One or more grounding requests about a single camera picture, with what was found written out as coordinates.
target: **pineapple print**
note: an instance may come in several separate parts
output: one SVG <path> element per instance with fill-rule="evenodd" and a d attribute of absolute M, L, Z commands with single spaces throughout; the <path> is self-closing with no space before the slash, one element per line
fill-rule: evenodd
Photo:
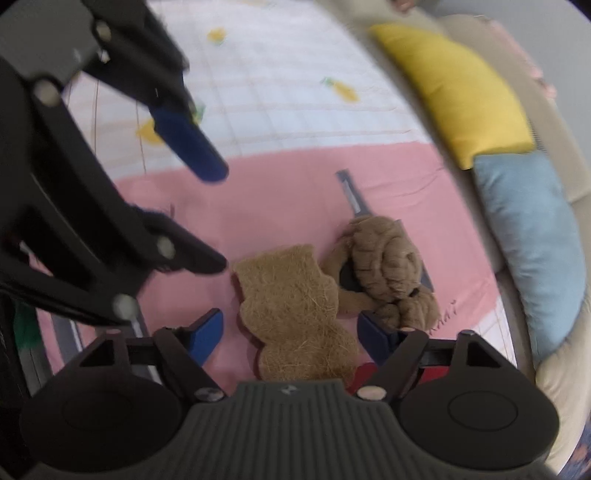
<path fill-rule="evenodd" d="M 334 80 L 332 78 L 326 77 L 322 80 L 326 86 L 331 87 L 333 91 L 340 96 L 345 102 L 355 103 L 359 102 L 359 95 L 355 92 L 353 87 L 350 87 L 346 83 L 340 82 L 338 80 Z"/>
<path fill-rule="evenodd" d="M 158 136 L 158 134 L 154 131 L 153 118 L 151 118 L 150 120 L 145 122 L 141 127 L 139 127 L 136 130 L 135 135 L 137 135 L 142 139 L 142 141 L 145 141 L 150 145 L 161 145 L 164 143 L 162 139 Z"/>
<path fill-rule="evenodd" d="M 224 42 L 224 40 L 226 40 L 226 36 L 228 36 L 226 29 L 223 27 L 220 27 L 220 28 L 214 28 L 214 29 L 210 30 L 209 33 L 207 34 L 207 39 L 211 43 L 215 43 L 216 45 L 221 45 Z"/>

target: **pink fabric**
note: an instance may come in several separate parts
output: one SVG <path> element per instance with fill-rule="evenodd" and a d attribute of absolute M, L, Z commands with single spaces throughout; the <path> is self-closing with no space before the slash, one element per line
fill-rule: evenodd
<path fill-rule="evenodd" d="M 175 220 L 230 263 L 269 249 L 310 243 L 318 257 L 353 213 L 336 177 L 348 169 L 371 211 L 402 219 L 418 246 L 441 308 L 432 332 L 455 338 L 495 307 L 498 291 L 469 212 L 431 145 L 412 143 L 326 148 L 236 158 L 228 180 L 201 183 L 187 170 L 122 180 L 124 198 L 174 213 Z M 226 391 L 254 377 L 256 347 L 238 318 L 231 268 L 213 277 L 156 274 L 140 297 L 151 331 L 187 325 L 211 307 L 223 310 L 221 344 L 206 363 Z M 343 319 L 355 332 L 355 319 Z M 366 353 L 359 363 L 368 361 Z"/>
<path fill-rule="evenodd" d="M 61 357 L 60 347 L 57 344 L 56 334 L 53 331 L 51 314 L 37 309 L 37 320 L 39 321 L 39 329 L 41 330 L 41 337 L 43 338 L 43 345 L 45 346 L 51 371 L 57 373 L 64 368 L 64 360 Z"/>

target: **brown fiber sponge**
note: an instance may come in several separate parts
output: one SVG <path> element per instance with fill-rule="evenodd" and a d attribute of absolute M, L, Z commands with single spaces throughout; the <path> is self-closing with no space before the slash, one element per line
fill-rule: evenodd
<path fill-rule="evenodd" d="M 237 263 L 244 325 L 265 343 L 259 373 L 266 381 L 342 378 L 351 382 L 357 340 L 336 322 L 338 289 L 311 245 L 267 252 Z"/>

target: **brown knitted toy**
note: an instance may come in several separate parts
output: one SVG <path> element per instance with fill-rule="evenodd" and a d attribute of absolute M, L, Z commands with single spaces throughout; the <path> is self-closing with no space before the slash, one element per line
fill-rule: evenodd
<path fill-rule="evenodd" d="M 439 306 L 433 293 L 424 285 L 419 286 L 408 296 L 396 303 L 387 303 L 378 307 L 375 313 L 381 318 L 381 326 L 387 332 L 402 327 L 417 330 L 432 329 L 439 318 Z"/>
<path fill-rule="evenodd" d="M 374 299 L 394 301 L 421 283 L 423 261 L 400 220 L 359 217 L 349 224 L 351 257 L 363 289 Z"/>
<path fill-rule="evenodd" d="M 320 264 L 339 284 L 340 271 L 353 259 L 363 292 L 339 285 L 339 314 L 372 310 L 382 326 L 430 330 L 439 318 L 433 293 L 421 285 L 423 262 L 399 220 L 364 216 L 353 219 L 332 252 Z"/>
<path fill-rule="evenodd" d="M 245 297 L 242 321 L 265 343 L 262 380 L 353 380 L 357 340 L 336 322 L 337 286 L 320 271 L 311 245 L 248 258 L 234 270 Z"/>

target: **sofa cushion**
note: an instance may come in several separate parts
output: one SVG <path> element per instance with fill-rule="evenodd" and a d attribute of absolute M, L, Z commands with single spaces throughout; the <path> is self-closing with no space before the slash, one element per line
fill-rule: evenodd
<path fill-rule="evenodd" d="M 590 193 L 591 173 L 577 144 L 523 63 L 481 20 L 470 15 L 450 15 L 440 21 L 451 38 L 480 54 L 513 88 L 554 164 L 567 200 L 573 202 Z"/>
<path fill-rule="evenodd" d="M 554 472 L 560 472 L 577 446 L 591 410 L 591 290 L 573 331 L 538 366 L 537 387 L 552 401 L 560 418 L 560 430 L 546 460 Z"/>
<path fill-rule="evenodd" d="M 517 368 L 529 380 L 535 382 L 535 370 L 531 357 L 530 334 L 527 331 L 525 322 L 525 313 L 523 305 L 519 298 L 519 292 L 513 282 L 511 273 L 504 268 L 496 274 L 496 286 L 499 288 L 507 322 L 509 323 L 509 332 L 511 333 L 511 342 L 515 351 Z"/>
<path fill-rule="evenodd" d="M 586 269 L 577 221 L 542 152 L 479 155 L 474 175 L 519 290 L 538 364 L 569 334 L 583 300 Z"/>
<path fill-rule="evenodd" d="M 474 155 L 534 149 L 519 100 L 472 50 L 398 23 L 371 31 L 419 91 L 460 168 L 472 168 Z"/>
<path fill-rule="evenodd" d="M 591 278 L 591 195 L 574 202 L 572 207 L 574 216 L 579 223 L 581 243 L 583 244 L 585 263 L 587 265 L 587 277 Z"/>

